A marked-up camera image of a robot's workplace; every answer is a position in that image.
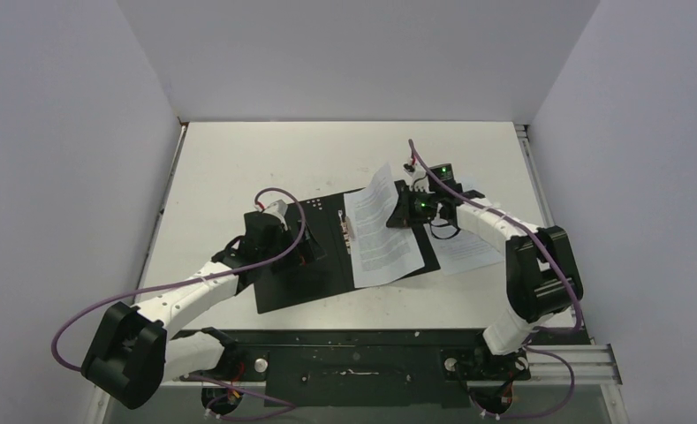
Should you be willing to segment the white paper sheet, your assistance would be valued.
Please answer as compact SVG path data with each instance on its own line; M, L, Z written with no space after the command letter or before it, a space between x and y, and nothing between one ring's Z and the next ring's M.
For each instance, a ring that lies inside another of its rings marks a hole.
M457 232L442 219L436 219L424 229L430 238L440 269L446 276L467 273L504 261L504 257L479 236L467 231Z

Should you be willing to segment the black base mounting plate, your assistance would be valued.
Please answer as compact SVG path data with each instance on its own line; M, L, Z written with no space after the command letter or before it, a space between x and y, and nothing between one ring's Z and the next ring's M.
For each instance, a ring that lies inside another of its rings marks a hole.
M513 402L534 379L536 354L488 351L479 329L230 330L238 362L197 375L239 387L260 383L267 406L467 408Z

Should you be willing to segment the metal folder clip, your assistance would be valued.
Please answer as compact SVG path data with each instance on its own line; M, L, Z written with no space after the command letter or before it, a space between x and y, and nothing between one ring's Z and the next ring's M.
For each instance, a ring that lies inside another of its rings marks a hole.
M342 232L345 235L346 240L354 240L355 236L353 234L352 226L347 214L343 210L338 210L338 216L340 220L340 225Z

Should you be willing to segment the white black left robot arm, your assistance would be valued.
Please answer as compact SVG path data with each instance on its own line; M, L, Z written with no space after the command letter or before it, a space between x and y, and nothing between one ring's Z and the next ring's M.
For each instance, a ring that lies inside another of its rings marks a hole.
M162 383L198 371L218 381L236 371L236 341L207 327L180 331L212 306L240 294L264 276L277 276L326 254L300 217L283 212L245 215L245 232L193 275L189 285L132 306L109 307L80 366L80 373L122 405L144 405Z

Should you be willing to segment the printed paper sheet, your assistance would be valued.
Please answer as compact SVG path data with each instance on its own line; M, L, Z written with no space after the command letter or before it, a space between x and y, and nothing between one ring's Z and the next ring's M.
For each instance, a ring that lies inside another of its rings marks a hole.
M366 187L344 195L345 213L355 236L350 243L357 289L389 284L424 267L413 231L385 225L397 201L398 190L388 163Z

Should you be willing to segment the white folder with black inside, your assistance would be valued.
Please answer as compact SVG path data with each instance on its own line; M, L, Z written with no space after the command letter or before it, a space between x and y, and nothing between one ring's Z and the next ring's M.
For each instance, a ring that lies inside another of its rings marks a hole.
M272 268L254 284L257 312L265 314L359 289L355 285L351 242L344 230L344 195L334 193L301 202L307 218L309 251L294 266Z

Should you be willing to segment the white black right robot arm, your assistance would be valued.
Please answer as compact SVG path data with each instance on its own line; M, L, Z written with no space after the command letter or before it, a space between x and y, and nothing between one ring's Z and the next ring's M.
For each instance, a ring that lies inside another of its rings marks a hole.
M474 352L475 372L496 378L516 352L551 317L577 309L584 296L577 263L566 231L559 226L527 223L502 210L476 190L435 185L413 190L400 181L398 200L386 225L421 227L436 219L478 236L504 257L507 304L482 333L483 348Z

